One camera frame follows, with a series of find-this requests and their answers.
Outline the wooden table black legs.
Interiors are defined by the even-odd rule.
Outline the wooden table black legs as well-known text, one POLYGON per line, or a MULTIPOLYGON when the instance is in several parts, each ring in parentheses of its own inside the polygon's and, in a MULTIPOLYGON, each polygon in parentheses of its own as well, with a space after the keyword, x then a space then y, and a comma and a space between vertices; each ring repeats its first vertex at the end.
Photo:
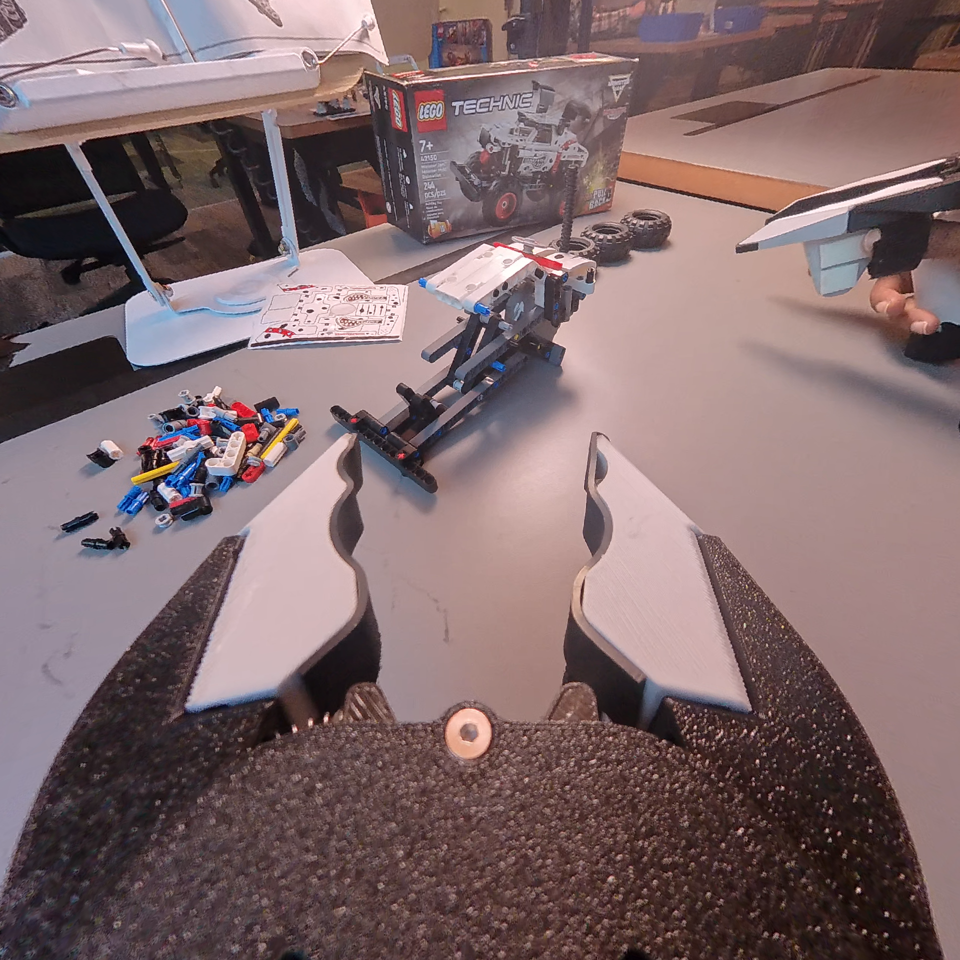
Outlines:
MULTIPOLYGON (((365 218, 357 191, 344 186, 341 168, 366 162, 379 174, 366 103, 354 113, 320 116, 312 106, 277 113, 283 140, 298 243, 309 247, 362 230, 365 218)), ((252 240, 248 251, 270 258, 278 251, 279 228, 265 218, 278 196, 258 114, 205 124, 219 147, 222 165, 241 205, 252 240)))

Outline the black office chair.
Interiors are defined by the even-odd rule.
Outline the black office chair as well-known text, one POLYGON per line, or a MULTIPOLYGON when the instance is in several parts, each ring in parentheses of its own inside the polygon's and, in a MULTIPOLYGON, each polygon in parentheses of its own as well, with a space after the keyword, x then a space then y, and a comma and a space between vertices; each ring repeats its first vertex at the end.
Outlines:
MULTIPOLYGON (((82 150, 126 234, 140 255, 171 246, 187 209, 174 196, 145 133, 128 136, 149 182, 144 182, 122 137, 87 141, 82 150)), ((66 147, 51 146, 1 156, 2 245, 25 258, 72 260, 61 275, 76 284, 82 273, 129 260, 93 200, 66 147)))

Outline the white book stand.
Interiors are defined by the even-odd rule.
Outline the white book stand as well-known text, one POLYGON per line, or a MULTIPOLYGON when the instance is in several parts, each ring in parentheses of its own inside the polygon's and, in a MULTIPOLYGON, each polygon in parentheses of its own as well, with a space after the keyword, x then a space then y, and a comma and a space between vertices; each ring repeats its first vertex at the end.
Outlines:
POLYGON ((255 317, 288 285, 360 282, 360 271, 337 251, 301 253, 276 102, 313 99, 321 69, 340 67, 338 56, 373 30, 366 17, 330 52, 266 52, 241 58, 163 63, 150 40, 110 48, 142 66, 109 71, 54 70, 2 78, 2 132, 15 148, 35 142, 63 144, 90 189, 145 292, 125 307, 126 357, 151 367, 249 339, 255 317), (133 240, 111 207, 82 145, 111 133, 149 131, 178 122, 210 121, 260 108, 281 217, 279 253, 233 270, 163 284, 151 279, 133 240))

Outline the sticker sheet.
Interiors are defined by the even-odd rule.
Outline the sticker sheet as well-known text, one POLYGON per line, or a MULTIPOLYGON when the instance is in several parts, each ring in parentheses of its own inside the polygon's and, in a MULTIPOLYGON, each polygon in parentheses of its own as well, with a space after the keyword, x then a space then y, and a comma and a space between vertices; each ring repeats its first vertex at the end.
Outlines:
POLYGON ((255 318, 248 348, 399 342, 407 293, 404 285, 282 286, 255 318))

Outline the instruction booklet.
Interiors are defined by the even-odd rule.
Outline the instruction booklet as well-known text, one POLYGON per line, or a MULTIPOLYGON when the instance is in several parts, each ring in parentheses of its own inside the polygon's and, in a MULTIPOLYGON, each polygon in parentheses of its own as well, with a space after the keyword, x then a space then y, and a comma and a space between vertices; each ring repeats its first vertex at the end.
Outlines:
POLYGON ((389 60, 371 2, 3 1, 2 78, 66 67, 148 66, 286 49, 389 60))

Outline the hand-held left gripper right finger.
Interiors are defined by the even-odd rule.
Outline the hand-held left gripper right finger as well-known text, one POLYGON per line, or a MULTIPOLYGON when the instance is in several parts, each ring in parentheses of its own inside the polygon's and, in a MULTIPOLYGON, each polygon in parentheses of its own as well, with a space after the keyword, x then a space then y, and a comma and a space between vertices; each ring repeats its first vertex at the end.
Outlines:
POLYGON ((667 697, 749 714, 700 529, 604 434, 584 487, 591 557, 572 592, 572 680, 629 726, 650 726, 667 697))

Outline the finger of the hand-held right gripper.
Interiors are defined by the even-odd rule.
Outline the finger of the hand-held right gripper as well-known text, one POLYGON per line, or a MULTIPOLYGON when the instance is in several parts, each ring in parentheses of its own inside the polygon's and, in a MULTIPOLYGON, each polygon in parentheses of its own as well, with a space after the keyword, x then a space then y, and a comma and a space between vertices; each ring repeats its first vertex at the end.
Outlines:
POLYGON ((867 243, 879 238, 875 216, 853 215, 852 201, 820 205, 771 219, 736 247, 738 254, 801 243, 817 292, 833 297, 851 291, 872 258, 867 243))
POLYGON ((895 215, 959 210, 959 157, 942 158, 916 168, 890 172, 831 189, 791 203, 772 223, 786 227, 832 223, 874 227, 895 215))

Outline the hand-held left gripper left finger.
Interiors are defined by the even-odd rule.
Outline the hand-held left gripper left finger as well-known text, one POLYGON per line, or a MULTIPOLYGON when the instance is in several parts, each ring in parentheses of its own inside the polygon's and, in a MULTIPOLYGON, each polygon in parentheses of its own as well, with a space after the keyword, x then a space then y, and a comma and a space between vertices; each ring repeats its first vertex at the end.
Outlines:
POLYGON ((320 723, 374 678, 374 610, 353 553, 363 532, 357 438, 339 438, 242 531, 185 709, 278 699, 320 723))

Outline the toy truck chassis model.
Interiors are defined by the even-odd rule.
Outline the toy truck chassis model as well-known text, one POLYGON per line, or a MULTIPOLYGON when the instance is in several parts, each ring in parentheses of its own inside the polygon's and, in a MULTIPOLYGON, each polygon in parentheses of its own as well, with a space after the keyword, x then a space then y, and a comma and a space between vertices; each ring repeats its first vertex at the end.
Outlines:
MULTIPOLYGON (((570 240, 572 212, 560 239, 570 240)), ((516 237, 488 242, 419 285, 464 317, 422 351, 433 363, 452 353, 444 372, 412 389, 396 386, 401 401, 382 417, 335 405, 333 418, 427 492, 438 486, 426 453, 532 358, 560 366, 565 348, 558 328, 594 292, 597 264, 539 242, 516 237)))

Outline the person's right hand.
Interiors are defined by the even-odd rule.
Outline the person's right hand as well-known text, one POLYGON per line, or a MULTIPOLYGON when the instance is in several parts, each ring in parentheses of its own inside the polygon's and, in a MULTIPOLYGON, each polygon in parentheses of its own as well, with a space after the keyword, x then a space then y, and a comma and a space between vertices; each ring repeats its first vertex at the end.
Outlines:
POLYGON ((940 330, 940 319, 918 306, 910 272, 878 278, 870 290, 870 307, 899 330, 931 335, 940 330))

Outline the pile of small toy bricks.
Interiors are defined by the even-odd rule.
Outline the pile of small toy bricks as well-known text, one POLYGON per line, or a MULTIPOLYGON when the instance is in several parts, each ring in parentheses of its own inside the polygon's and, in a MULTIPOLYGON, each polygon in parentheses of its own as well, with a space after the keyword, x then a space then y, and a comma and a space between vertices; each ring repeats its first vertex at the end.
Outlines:
POLYGON ((123 553, 171 530, 198 525, 233 491, 270 475, 307 437, 300 410, 269 396, 247 403, 223 392, 181 390, 130 436, 114 433, 85 450, 86 467, 67 497, 55 541, 81 555, 123 553))

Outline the wood-edged grey desk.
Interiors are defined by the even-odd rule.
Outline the wood-edged grey desk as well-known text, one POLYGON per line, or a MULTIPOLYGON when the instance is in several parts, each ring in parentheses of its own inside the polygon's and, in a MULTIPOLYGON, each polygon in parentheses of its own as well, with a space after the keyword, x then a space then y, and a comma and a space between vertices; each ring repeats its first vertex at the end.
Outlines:
POLYGON ((957 72, 830 68, 630 118, 619 178, 776 211, 958 150, 957 72))

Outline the toy truck set box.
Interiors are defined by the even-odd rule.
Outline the toy truck set box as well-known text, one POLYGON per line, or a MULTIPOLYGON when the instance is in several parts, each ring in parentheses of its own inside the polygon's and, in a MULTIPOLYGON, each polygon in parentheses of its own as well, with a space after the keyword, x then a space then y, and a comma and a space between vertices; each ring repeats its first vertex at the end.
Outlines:
POLYGON ((612 206, 633 64, 608 54, 365 74, 389 222, 424 244, 612 206))

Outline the colourful toy set box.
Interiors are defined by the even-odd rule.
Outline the colourful toy set box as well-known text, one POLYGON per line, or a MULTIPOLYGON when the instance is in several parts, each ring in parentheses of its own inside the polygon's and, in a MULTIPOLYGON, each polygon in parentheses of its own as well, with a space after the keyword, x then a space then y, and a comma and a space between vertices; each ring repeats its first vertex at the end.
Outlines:
POLYGON ((438 21, 431 25, 431 69, 487 64, 493 55, 490 19, 438 21))

